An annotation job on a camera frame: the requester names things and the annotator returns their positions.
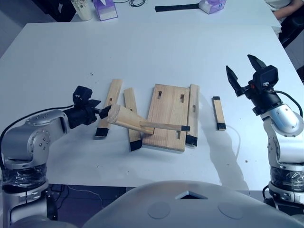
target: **tissue box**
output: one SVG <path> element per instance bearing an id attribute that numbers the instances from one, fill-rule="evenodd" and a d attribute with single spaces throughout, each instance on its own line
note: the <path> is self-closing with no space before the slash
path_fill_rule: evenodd
<path id="1" fill-rule="evenodd" d="M 93 0 L 93 3 L 101 21 L 118 17 L 113 0 L 105 0 L 105 4 L 101 0 Z"/>
<path id="2" fill-rule="evenodd" d="M 199 2 L 199 8 L 208 14 L 222 10 L 226 0 L 202 0 Z"/>

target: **black strap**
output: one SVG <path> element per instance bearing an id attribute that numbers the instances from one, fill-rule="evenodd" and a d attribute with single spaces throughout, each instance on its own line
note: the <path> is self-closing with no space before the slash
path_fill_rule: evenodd
<path id="1" fill-rule="evenodd" d="M 178 5 L 178 6 L 155 6 L 156 12 L 163 12 L 163 11 L 172 11 L 172 10 L 192 10 L 198 9 L 199 4 L 188 4 L 188 5 Z"/>

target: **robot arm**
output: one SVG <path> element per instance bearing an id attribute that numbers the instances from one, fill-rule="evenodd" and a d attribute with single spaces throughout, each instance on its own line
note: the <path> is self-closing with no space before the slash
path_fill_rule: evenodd
<path id="1" fill-rule="evenodd" d="M 56 205 L 47 196 L 49 148 L 70 129 L 96 121 L 100 110 L 95 107 L 100 101 L 89 100 L 91 94 L 92 90 L 78 86 L 73 93 L 74 107 L 35 115 L 5 134 L 1 145 L 4 228 L 29 216 L 57 217 Z"/>
<path id="2" fill-rule="evenodd" d="M 268 136 L 271 174 L 268 186 L 273 196 L 272 204 L 277 209 L 280 209 L 279 204 L 285 208 L 298 204 L 304 213 L 303 117 L 283 104 L 273 89 L 278 82 L 277 68 L 266 66 L 255 56 L 248 55 L 248 58 L 256 72 L 247 86 L 241 87 L 234 72 L 228 66 L 226 69 L 237 96 L 245 94 L 255 105 L 254 113 L 260 115 L 264 122 Z"/>

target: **person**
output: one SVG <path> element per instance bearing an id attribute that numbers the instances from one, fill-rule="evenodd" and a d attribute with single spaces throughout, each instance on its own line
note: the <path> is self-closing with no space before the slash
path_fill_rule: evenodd
<path id="1" fill-rule="evenodd" d="M 304 0 L 265 0 L 280 23 L 304 5 Z"/>

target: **white cable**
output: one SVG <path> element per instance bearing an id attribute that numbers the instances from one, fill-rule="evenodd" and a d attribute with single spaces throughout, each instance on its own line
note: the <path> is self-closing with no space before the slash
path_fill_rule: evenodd
<path id="1" fill-rule="evenodd" d="M 74 189 L 74 188 L 70 187 L 69 185 L 67 185 L 67 187 L 68 187 L 69 189 L 71 189 L 71 190 L 74 190 L 74 191 L 90 192 L 90 193 L 92 193 L 92 194 L 94 194 L 94 195 L 98 196 L 98 198 L 100 199 L 100 202 L 101 202 L 101 208 L 104 208 L 104 207 L 103 207 L 103 199 L 100 197 L 100 195 L 99 195 L 99 194 L 97 194 L 97 193 L 95 193 L 95 192 L 92 192 L 92 191 L 89 191 L 89 190 L 79 190 L 79 189 Z"/>

